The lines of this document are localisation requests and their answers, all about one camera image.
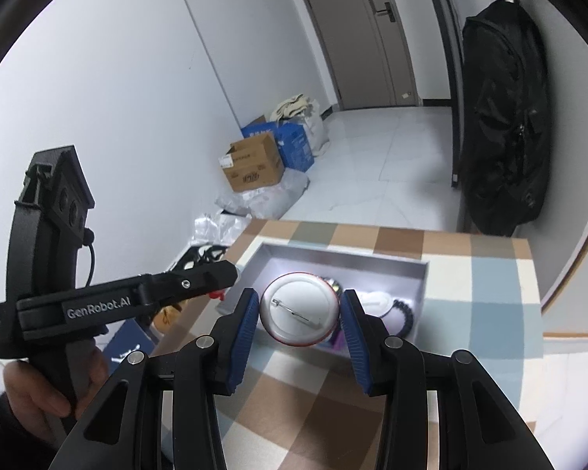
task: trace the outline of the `human hand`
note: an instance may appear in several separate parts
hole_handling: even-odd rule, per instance
[[[89,388],[76,405],[74,414],[77,419],[83,415],[108,376],[107,361],[102,352],[94,347],[89,359]],[[54,442],[44,413],[59,418],[69,416],[72,407],[67,398],[27,362],[9,362],[4,367],[3,377],[11,410],[22,427],[43,441]]]

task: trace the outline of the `table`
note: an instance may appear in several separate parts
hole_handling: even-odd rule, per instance
[[[526,240],[254,219],[226,258],[243,268],[262,242],[428,262],[416,346],[444,355],[470,350],[534,427],[543,385],[543,329]],[[155,354],[179,350],[209,333],[219,317],[218,302],[192,300]],[[374,468],[384,398],[365,396],[350,367],[327,365],[319,353],[253,345],[237,392],[216,397],[229,470]],[[437,469],[437,407],[431,394],[428,465]],[[169,401],[163,424],[171,426]]]

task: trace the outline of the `white sticker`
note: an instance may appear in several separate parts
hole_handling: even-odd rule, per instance
[[[227,168],[233,167],[233,159],[230,157],[230,153],[227,153],[227,155],[222,156],[218,160],[220,161],[220,167],[223,170],[226,170]]]

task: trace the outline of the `black baseboard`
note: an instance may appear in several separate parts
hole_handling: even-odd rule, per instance
[[[423,99],[423,106],[429,108],[450,108],[450,99]]]
[[[323,113],[320,115],[320,117],[323,120],[326,120],[327,118],[329,118],[331,115],[333,114],[333,106],[331,106],[330,108],[326,109],[325,111],[323,111]]]

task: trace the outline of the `black backpack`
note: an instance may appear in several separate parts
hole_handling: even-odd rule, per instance
[[[466,207],[482,233],[510,236],[538,217],[549,183],[544,45],[527,12],[504,0],[467,18],[463,44]]]

